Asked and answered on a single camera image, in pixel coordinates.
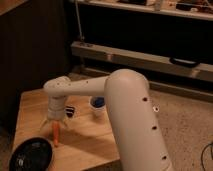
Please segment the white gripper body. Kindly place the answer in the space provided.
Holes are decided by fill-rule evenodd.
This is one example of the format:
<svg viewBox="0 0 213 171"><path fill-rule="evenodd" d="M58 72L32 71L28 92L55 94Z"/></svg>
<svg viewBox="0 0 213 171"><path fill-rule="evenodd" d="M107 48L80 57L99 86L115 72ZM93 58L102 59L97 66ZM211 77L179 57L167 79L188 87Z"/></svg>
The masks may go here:
<svg viewBox="0 0 213 171"><path fill-rule="evenodd" d="M65 117L65 102L66 97L50 97L48 99L48 114L50 120L63 120Z"/></svg>

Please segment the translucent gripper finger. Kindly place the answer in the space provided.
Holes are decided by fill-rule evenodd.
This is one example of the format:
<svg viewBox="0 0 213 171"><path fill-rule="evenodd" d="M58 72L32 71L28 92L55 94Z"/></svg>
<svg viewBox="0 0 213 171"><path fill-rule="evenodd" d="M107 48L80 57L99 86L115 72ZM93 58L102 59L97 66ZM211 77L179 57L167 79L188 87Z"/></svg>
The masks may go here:
<svg viewBox="0 0 213 171"><path fill-rule="evenodd" d="M60 123L64 129L69 130L69 126L65 119L61 120Z"/></svg>
<svg viewBox="0 0 213 171"><path fill-rule="evenodd" d="M50 119L49 119L49 118L45 118L45 119L42 121L42 123L41 123L40 131L42 131L43 128L44 128L47 124L49 124L49 122L50 122Z"/></svg>

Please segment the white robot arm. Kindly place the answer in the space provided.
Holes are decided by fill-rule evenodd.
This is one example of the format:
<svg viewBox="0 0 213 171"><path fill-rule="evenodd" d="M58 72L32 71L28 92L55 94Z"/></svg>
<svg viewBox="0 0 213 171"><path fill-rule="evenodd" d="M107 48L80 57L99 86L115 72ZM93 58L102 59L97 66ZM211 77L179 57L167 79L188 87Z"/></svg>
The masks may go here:
<svg viewBox="0 0 213 171"><path fill-rule="evenodd" d="M119 69L80 81L61 76L47 81L43 90L48 96L49 120L64 118L71 95L105 100L123 171L174 171L144 75Z"/></svg>

